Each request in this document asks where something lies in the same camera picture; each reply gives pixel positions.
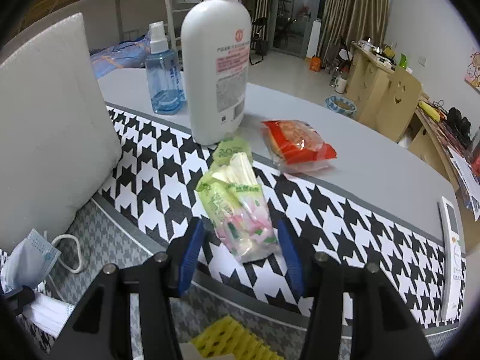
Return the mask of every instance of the white container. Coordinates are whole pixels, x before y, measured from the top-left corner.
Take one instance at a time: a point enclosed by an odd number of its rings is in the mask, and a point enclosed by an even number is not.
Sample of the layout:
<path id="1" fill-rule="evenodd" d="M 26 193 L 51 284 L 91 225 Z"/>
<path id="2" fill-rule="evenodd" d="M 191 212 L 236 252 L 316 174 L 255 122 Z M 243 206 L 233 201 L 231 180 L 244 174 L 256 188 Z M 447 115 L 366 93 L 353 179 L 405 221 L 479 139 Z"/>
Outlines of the white container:
<path id="1" fill-rule="evenodd" d="M 345 92 L 345 87 L 347 86 L 346 79 L 337 77 L 335 81 L 335 92 L 340 93 L 341 95 Z"/>
<path id="2" fill-rule="evenodd" d="M 219 142 L 243 118 L 251 19 L 238 0 L 204 0 L 181 27 L 183 83 L 193 138 Z"/>

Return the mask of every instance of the floor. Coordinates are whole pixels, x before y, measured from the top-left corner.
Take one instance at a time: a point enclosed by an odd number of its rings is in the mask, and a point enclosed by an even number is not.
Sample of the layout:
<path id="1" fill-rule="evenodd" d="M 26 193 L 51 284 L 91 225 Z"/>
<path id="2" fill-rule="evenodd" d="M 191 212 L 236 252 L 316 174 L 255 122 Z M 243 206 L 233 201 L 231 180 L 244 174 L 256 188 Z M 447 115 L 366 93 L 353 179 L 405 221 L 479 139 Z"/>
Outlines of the floor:
<path id="1" fill-rule="evenodd" d="M 274 40 L 274 47 L 282 50 L 288 50 L 292 53 L 300 54 L 302 51 L 302 46 L 303 36 L 295 35 L 293 33 L 289 33 L 286 39 L 278 40 L 277 42 Z"/>
<path id="2" fill-rule="evenodd" d="M 253 62 L 260 56 L 252 54 Z M 304 59 L 270 51 L 263 62 L 249 67 L 248 82 L 288 93 L 325 106 L 325 99 L 336 94 L 329 85 L 331 76 L 325 71 L 309 70 Z"/>

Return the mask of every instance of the houndstooth table runner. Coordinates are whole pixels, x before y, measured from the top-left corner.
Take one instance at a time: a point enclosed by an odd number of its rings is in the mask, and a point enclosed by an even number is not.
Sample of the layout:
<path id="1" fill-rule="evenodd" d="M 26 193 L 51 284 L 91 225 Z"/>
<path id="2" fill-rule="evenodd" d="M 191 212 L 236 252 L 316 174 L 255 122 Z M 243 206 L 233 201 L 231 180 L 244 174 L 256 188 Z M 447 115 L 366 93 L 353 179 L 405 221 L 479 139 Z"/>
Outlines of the houndstooth table runner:
<path id="1" fill-rule="evenodd" d="M 309 316 L 313 299 L 293 294 L 281 254 L 240 265 L 215 237 L 194 190 L 212 162 L 213 150 L 196 144 L 184 127 L 175 128 L 171 123 L 111 106 L 107 109 L 123 155 L 99 193 L 163 245 L 182 236 L 193 216 L 203 218 L 210 231 L 200 252 L 199 270 L 261 302 Z M 440 319 L 445 282 L 443 246 L 364 208 L 359 199 L 347 199 L 309 180 L 281 174 L 261 161 L 254 161 L 253 168 L 274 226 L 286 216 L 317 251 L 351 266 L 379 264 L 425 328 L 459 320 L 462 300 L 453 321 Z M 462 275 L 463 299 L 465 259 Z M 351 318 L 352 301 L 345 294 L 344 325 L 351 325 Z"/>

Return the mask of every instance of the blue gripper pad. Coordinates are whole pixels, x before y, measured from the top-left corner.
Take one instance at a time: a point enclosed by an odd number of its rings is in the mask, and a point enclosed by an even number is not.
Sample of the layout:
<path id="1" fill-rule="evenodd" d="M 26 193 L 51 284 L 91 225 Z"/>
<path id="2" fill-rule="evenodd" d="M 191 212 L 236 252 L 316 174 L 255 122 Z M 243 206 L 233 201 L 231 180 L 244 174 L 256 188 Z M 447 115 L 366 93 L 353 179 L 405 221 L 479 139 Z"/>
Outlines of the blue gripper pad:
<path id="1" fill-rule="evenodd" d="M 313 257 L 315 249 L 311 242 L 297 235 L 292 223 L 288 219 L 278 222 L 278 241 L 282 248 L 291 288 L 298 296 L 313 296 L 315 288 L 311 282 Z"/>
<path id="2" fill-rule="evenodd" d="M 190 220 L 185 235 L 175 238 L 166 250 L 170 257 L 168 287 L 178 298 L 190 287 L 204 237 L 203 222 L 194 217 Z"/>

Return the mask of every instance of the screw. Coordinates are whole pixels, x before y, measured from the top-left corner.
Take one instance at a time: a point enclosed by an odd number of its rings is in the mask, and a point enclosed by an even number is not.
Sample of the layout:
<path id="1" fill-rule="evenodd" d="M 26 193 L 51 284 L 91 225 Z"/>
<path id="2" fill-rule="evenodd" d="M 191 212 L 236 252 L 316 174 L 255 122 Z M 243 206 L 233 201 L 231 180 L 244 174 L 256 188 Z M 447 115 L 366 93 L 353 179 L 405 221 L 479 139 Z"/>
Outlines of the screw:
<path id="1" fill-rule="evenodd" d="M 322 251 L 316 252 L 313 257 L 320 263 L 324 263 L 325 261 L 327 261 L 330 258 L 328 256 L 328 254 L 326 254 L 325 252 L 322 252 Z"/>
<path id="2" fill-rule="evenodd" d="M 369 262 L 366 265 L 366 268 L 367 268 L 367 271 L 369 271 L 370 273 L 373 273 L 373 274 L 376 274 L 378 271 L 380 271 L 380 267 L 377 264 L 375 264 L 374 262 Z"/>
<path id="3" fill-rule="evenodd" d="M 169 259 L 169 255 L 166 254 L 164 251 L 161 251 L 161 252 L 158 252 L 157 254 L 155 254 L 155 256 L 153 256 L 153 259 L 157 263 L 163 263 L 163 262 L 165 262 Z"/>
<path id="4" fill-rule="evenodd" d="M 116 270 L 117 270 L 117 267 L 115 266 L 115 264 L 112 264 L 112 263 L 105 264 L 105 265 L 103 266 L 103 272 L 104 272 L 105 274 L 108 274 L 108 275 L 111 275 L 111 274 L 114 273 Z"/>

